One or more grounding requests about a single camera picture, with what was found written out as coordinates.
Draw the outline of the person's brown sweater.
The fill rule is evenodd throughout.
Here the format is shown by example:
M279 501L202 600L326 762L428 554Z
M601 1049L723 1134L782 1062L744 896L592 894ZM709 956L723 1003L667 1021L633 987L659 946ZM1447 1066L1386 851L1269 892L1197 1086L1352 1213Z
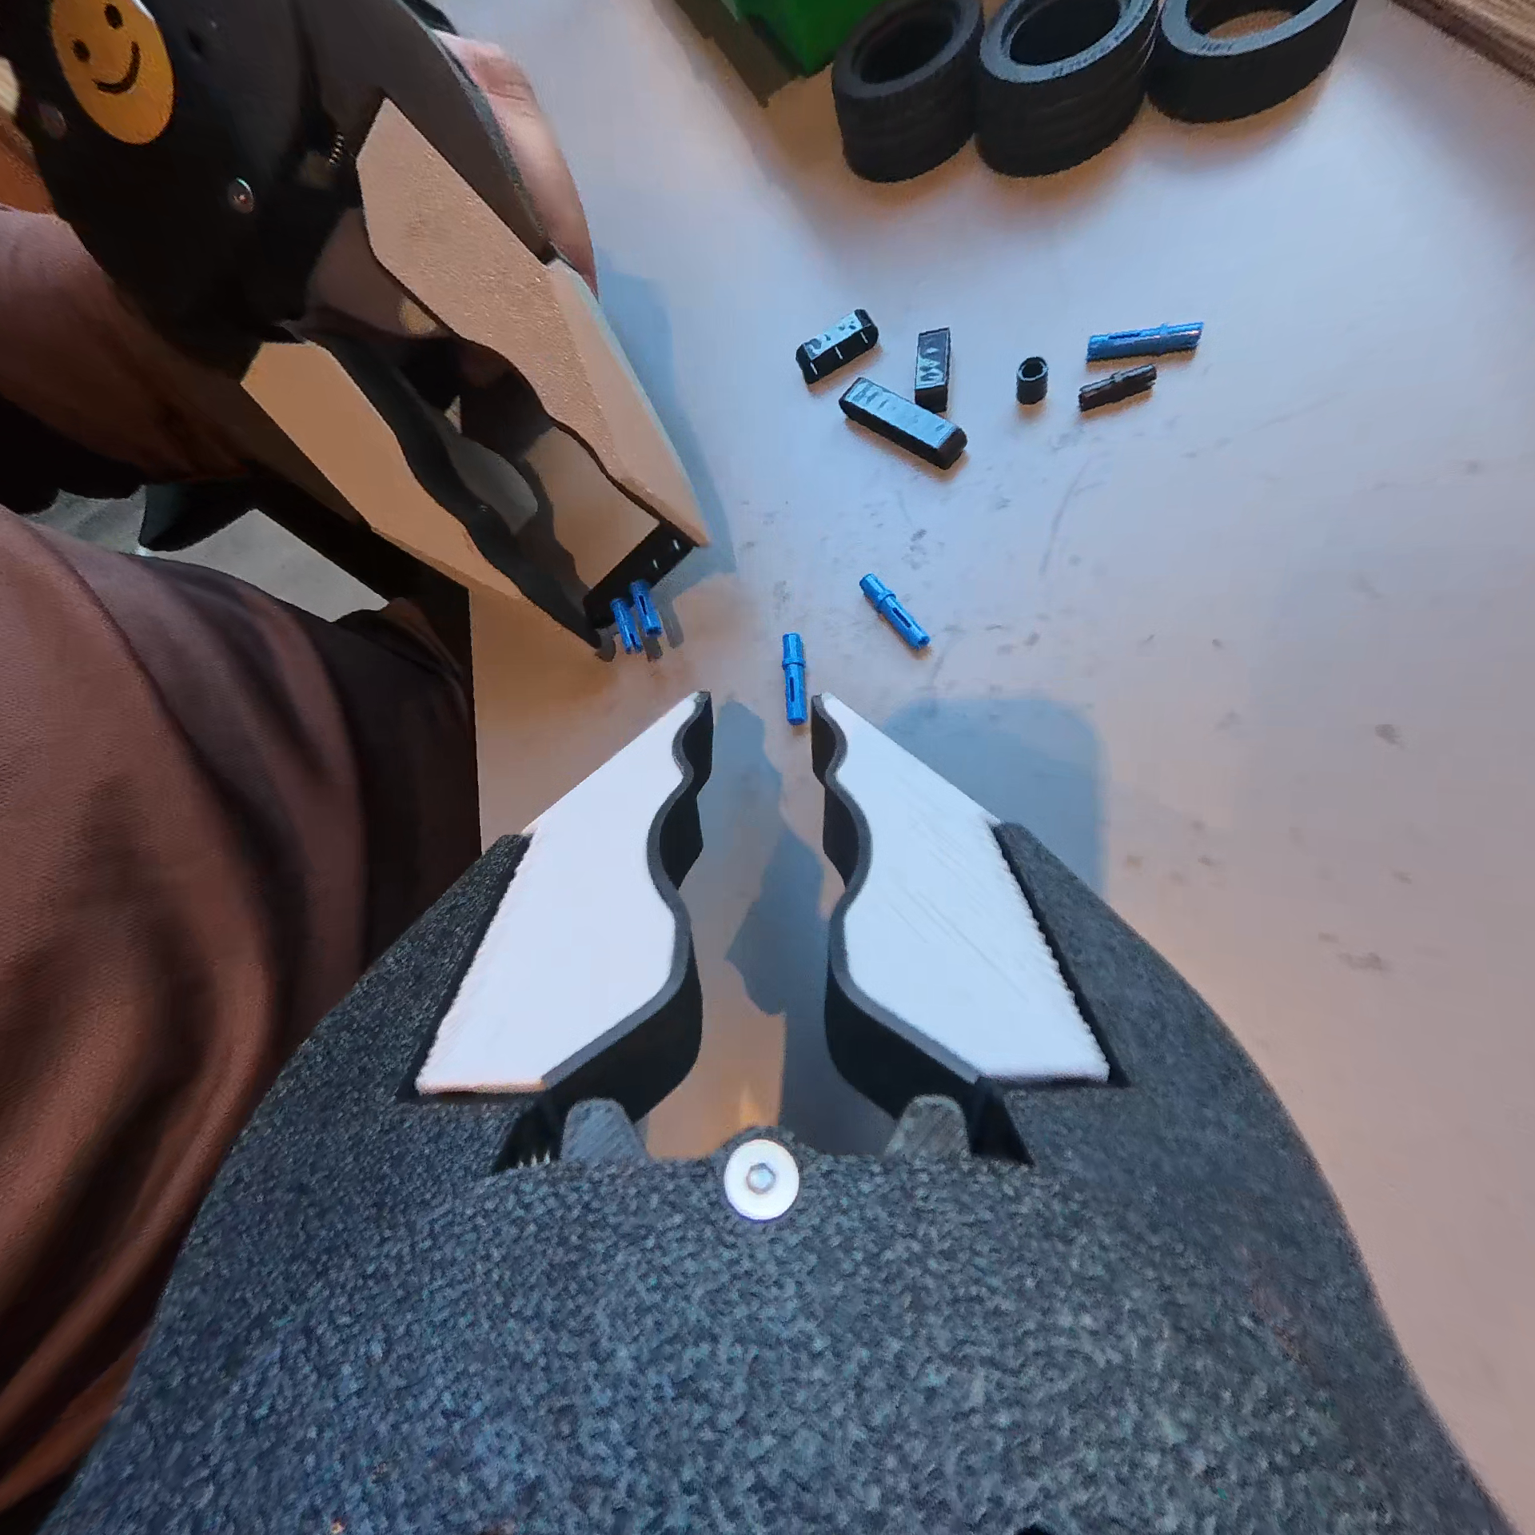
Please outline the person's brown sweater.
M291 1052L478 856L461 668L3 511L3 1530L115 1410Z

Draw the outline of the white desk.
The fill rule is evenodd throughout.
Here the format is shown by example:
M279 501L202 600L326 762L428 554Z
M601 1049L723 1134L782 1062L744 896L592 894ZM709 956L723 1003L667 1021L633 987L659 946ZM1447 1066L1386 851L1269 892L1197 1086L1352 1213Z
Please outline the white desk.
M1227 125L1141 109L1088 164L964 150L858 182L828 80L761 107L672 1L454 1L533 78L603 298L711 516L659 662L508 612L485 832L691 688L716 705L684 883L704 1047L649 1121L692 1157L779 1121L873 1145L821 1032L821 792L779 634L1028 825L1202 994L1345 1207L1391 1323L1511 1518L1533 1516L1533 89L1391 1ZM880 345L816 386L853 309ZM1202 320L1196 352L1088 361ZM949 471L850 423L949 328ZM1023 407L1015 372L1050 364ZM1093 375L1151 392L1080 413ZM861 592L880 576L914 650Z

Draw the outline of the person's left hand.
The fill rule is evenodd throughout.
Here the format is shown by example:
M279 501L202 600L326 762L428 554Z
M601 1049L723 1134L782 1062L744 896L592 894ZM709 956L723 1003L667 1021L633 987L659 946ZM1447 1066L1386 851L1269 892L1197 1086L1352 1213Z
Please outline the person's left hand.
M591 292L597 294L601 271L578 184L527 71L491 43L444 32L438 35L466 71L468 80L485 95L497 129L508 140L527 201L546 238L565 265L586 278Z

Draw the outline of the person's left forearm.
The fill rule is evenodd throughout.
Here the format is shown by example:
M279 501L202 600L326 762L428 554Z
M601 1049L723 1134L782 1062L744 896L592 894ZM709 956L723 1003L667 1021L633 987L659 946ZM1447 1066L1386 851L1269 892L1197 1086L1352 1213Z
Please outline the person's left forearm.
M3 207L3 486L221 480L281 432L126 305L66 220Z

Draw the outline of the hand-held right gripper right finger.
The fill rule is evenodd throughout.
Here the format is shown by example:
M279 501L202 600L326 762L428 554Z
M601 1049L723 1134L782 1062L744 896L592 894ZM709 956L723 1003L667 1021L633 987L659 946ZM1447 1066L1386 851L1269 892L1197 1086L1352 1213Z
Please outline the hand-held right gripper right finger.
M836 1070L899 1116L1006 1091L1103 1086L1111 1059L1001 839L1001 820L834 695L812 700Z

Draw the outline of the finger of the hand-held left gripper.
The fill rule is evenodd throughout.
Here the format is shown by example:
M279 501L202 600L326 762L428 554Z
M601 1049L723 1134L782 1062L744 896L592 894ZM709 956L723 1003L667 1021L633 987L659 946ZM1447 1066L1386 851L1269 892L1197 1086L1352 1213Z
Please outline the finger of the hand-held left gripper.
M540 498L361 339L264 341L244 390L378 537L472 592L534 604L603 647Z
M518 368L629 501L708 543L680 454L586 278L540 260L391 100L358 176L372 253L417 305Z

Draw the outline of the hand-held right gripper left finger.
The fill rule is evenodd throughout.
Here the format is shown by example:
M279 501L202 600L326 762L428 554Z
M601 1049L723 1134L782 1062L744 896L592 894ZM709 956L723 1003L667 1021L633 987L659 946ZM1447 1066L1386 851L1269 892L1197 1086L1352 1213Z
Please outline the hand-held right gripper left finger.
M415 1070L420 1098L615 1099L644 1120L701 1047L680 883L701 851L714 708L692 691L516 838L516 865Z

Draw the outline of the group of black rubber tyres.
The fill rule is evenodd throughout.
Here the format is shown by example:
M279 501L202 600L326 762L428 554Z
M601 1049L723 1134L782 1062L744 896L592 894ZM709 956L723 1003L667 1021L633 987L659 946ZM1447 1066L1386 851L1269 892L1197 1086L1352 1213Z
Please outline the group of black rubber tyres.
M978 48L976 146L1008 176L1103 153L1137 117L1161 1L1006 1Z

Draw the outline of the long black toy beam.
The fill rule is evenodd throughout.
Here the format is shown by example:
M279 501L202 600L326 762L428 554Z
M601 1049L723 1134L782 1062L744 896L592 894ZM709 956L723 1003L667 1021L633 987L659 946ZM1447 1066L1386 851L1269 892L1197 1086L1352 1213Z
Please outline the long black toy beam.
M967 432L892 389L858 375L838 397L844 415L923 464L949 471L967 448Z
M699 543L678 526L654 526L640 545L625 554L609 573L587 588L584 606L591 627L613 627L613 603L629 603L633 586L654 592L698 545Z

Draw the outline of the green plastic bin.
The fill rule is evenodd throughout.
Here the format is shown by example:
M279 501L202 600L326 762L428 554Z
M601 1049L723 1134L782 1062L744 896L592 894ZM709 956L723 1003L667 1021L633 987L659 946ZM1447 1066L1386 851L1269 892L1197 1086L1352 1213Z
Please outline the green plastic bin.
M759 105L779 88L813 78L878 1L678 1L711 41Z

